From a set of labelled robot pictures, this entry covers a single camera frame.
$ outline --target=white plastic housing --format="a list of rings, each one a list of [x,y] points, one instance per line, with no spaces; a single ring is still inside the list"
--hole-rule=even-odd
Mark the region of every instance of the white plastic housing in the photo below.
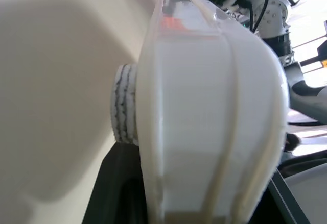
[[[287,106],[261,39],[207,0],[158,0],[136,77],[149,223],[245,223],[279,161]]]

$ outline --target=robotic arm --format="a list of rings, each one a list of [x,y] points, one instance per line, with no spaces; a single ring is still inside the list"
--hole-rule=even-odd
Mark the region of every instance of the robotic arm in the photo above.
[[[300,65],[294,60],[287,20],[290,17],[291,5],[287,0],[211,0],[222,9],[238,5],[238,11],[250,14],[246,8],[251,4],[253,16],[250,17],[258,26],[259,35],[278,55],[285,69],[290,106],[320,123],[327,123],[327,88],[311,88],[306,85]]]

